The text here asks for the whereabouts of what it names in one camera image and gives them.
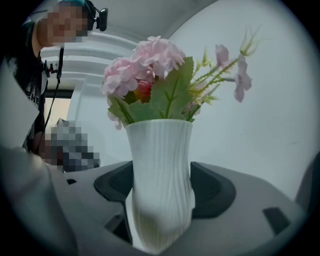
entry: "vase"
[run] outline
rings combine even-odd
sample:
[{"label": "vase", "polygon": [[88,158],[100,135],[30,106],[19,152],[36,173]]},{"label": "vase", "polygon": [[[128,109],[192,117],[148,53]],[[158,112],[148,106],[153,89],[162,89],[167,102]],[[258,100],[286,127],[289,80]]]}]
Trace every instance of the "vase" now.
[{"label": "vase", "polygon": [[132,215],[145,250],[157,255],[191,224],[189,172],[192,123],[176,119],[126,127],[133,160]]}]

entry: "red flower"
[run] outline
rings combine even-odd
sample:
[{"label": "red flower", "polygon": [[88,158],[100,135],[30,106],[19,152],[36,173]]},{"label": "red flower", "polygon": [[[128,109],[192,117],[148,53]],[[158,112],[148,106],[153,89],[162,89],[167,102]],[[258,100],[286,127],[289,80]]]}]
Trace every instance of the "red flower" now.
[{"label": "red flower", "polygon": [[138,88],[134,91],[137,100],[141,100],[142,103],[150,101],[151,96],[151,83],[145,80],[138,82]]}]

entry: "ceiling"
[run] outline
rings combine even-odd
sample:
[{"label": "ceiling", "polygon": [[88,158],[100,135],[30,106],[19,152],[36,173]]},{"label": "ceiling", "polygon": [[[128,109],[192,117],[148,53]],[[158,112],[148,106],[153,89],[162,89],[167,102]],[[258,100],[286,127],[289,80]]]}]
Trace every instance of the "ceiling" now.
[{"label": "ceiling", "polygon": [[[129,56],[136,43],[149,36],[168,39],[196,13],[217,0],[91,0],[96,8],[108,8],[108,24],[104,32],[94,29],[82,43],[66,43],[60,89],[72,90],[78,77],[101,76],[116,57]],[[44,0],[30,15],[36,20],[58,0]],[[43,60],[55,63],[58,48],[41,51]],[[49,89],[56,87],[54,77]]]}]

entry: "blurred gray object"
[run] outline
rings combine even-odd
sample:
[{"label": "blurred gray object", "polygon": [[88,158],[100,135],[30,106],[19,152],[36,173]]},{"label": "blurred gray object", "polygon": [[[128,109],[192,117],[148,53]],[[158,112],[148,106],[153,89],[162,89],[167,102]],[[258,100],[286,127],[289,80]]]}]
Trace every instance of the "blurred gray object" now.
[{"label": "blurred gray object", "polygon": [[67,173],[97,168],[101,163],[99,153],[94,153],[93,147],[88,146],[87,135],[75,121],[60,118],[51,128],[51,151],[62,153],[62,168]]}]

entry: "ribbed white vase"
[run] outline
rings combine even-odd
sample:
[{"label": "ribbed white vase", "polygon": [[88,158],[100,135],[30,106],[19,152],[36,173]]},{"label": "ribbed white vase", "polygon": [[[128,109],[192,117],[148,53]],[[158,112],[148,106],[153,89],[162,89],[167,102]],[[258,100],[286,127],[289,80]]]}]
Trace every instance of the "ribbed white vase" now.
[{"label": "ribbed white vase", "polygon": [[191,223],[188,152],[192,127],[188,121],[174,119],[126,127],[133,160],[133,220],[150,254],[168,248]]}]

